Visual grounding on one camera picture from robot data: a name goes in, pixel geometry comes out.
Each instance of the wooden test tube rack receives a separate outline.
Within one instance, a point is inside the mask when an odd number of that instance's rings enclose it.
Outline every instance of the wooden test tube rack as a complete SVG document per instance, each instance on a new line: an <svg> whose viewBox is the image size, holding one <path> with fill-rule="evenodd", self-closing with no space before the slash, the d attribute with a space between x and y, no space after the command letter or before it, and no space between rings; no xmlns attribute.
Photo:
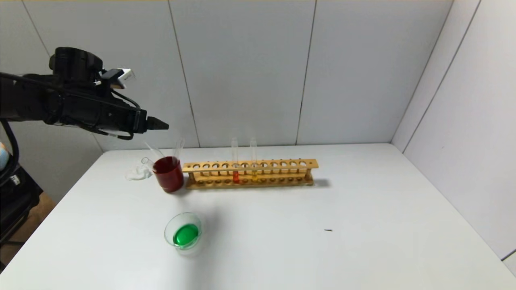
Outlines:
<svg viewBox="0 0 516 290"><path fill-rule="evenodd" d="M315 159L258 160L257 167L251 161L240 161L238 167L225 162L192 162L183 165L188 173L186 188L239 188L313 185L312 169L319 168ZM239 182L233 182L233 172L238 171Z"/></svg>

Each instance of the test tube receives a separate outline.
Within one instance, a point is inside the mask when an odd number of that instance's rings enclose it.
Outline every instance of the test tube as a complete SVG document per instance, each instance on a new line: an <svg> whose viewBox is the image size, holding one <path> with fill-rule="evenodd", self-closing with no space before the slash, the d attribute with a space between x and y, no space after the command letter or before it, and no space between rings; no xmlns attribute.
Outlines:
<svg viewBox="0 0 516 290"><path fill-rule="evenodd" d="M185 146L185 139L184 138L179 138L179 140L175 143L175 149L174 149L174 157L175 159L177 160L177 162L179 163L179 155L181 153L181 150L183 149L183 147Z"/></svg>
<svg viewBox="0 0 516 290"><path fill-rule="evenodd" d="M233 167L237 168L237 170L233 170L233 182L239 183L240 179L238 178L238 140L236 137L231 139L231 150L233 151Z"/></svg>
<svg viewBox="0 0 516 290"><path fill-rule="evenodd" d="M256 174L256 170L258 168L258 163L256 163L256 138L251 138L249 142L251 147L251 167L252 167L252 178L254 182L258 181L258 176Z"/></svg>

